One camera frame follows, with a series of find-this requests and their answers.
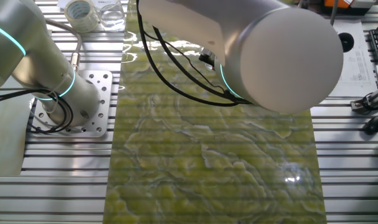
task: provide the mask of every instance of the black knob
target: black knob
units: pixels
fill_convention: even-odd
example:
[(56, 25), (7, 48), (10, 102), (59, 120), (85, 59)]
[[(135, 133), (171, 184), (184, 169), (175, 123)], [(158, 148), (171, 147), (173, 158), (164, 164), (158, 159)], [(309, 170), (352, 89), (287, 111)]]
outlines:
[(378, 116), (373, 117), (369, 122), (367, 122), (363, 128), (362, 131), (366, 135), (373, 135), (378, 132)]
[(340, 33), (338, 34), (338, 36), (343, 45), (344, 53), (352, 50), (355, 44), (355, 40), (353, 39), (353, 36), (348, 33)]

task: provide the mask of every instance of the perforated metal plate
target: perforated metal plate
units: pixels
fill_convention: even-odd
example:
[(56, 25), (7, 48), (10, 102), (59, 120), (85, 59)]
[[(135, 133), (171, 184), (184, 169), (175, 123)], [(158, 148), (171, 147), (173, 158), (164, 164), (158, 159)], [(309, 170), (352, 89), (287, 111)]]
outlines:
[[(113, 74), (109, 71), (80, 71), (82, 78), (91, 81), (100, 94), (99, 109), (95, 115), (84, 125), (67, 128), (57, 134), (45, 135), (35, 134), (38, 138), (101, 138), (107, 132), (108, 111), (110, 109), (111, 86), (113, 84)], [(34, 118), (32, 124), (42, 130), (48, 130), (55, 123), (47, 116), (42, 103), (38, 101), (35, 108), (35, 115), (41, 119)]]

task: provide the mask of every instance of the tape roll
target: tape roll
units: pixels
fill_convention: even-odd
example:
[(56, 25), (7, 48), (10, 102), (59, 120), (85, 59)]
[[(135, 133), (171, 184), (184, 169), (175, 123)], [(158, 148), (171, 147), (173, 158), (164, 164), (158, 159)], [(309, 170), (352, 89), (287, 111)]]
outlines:
[(90, 32), (99, 23), (95, 8), (89, 0), (70, 1), (64, 9), (64, 15), (78, 32)]

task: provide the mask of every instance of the green stone surface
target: green stone surface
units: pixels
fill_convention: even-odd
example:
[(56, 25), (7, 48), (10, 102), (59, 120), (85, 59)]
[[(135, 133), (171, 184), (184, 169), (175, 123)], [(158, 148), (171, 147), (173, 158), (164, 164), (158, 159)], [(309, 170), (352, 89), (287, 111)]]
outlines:
[[(220, 108), (179, 96), (150, 68), (134, 2), (128, 5), (104, 223), (326, 223), (310, 112)], [(200, 46), (165, 38), (220, 85), (198, 61)], [(149, 47), (175, 86), (224, 102), (190, 82), (157, 41), (149, 40)]]

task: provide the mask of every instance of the screw hole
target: screw hole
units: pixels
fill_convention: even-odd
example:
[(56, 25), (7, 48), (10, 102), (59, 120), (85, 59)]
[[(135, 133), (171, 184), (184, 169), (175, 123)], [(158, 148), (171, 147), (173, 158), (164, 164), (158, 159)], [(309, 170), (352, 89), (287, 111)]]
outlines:
[(80, 111), (80, 114), (81, 114), (81, 116), (82, 116), (83, 118), (89, 119), (89, 114), (88, 114), (86, 111), (81, 110), (81, 111)]

